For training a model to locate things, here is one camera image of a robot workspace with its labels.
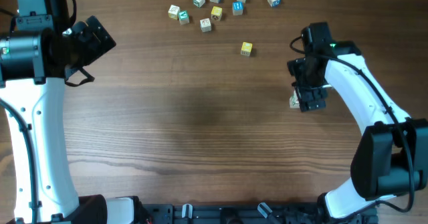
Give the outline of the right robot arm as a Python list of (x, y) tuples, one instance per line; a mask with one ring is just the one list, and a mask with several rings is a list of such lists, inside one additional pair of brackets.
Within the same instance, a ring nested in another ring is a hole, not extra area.
[(414, 119), (382, 89), (352, 41), (336, 41), (328, 24), (312, 23), (299, 36), (300, 57), (288, 62), (293, 101), (302, 112), (325, 107), (327, 87), (337, 91), (360, 129), (350, 178), (323, 193), (307, 218), (313, 223), (367, 223), (379, 205), (427, 186), (427, 121)]

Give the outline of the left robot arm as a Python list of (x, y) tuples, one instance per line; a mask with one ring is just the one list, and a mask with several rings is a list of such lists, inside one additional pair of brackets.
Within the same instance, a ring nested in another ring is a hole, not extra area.
[(64, 137), (64, 92), (116, 44), (96, 17), (77, 21), (76, 0), (17, 0), (1, 36), (1, 106), (11, 133), (14, 223), (143, 223), (137, 197), (79, 196)]

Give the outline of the red A block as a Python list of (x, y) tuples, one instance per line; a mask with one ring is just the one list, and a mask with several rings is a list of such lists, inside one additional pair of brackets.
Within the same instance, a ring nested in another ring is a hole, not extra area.
[(300, 103), (299, 103), (296, 91), (293, 91), (293, 94), (289, 99), (289, 104), (290, 104), (290, 108), (293, 108), (293, 109), (297, 109), (300, 107)]

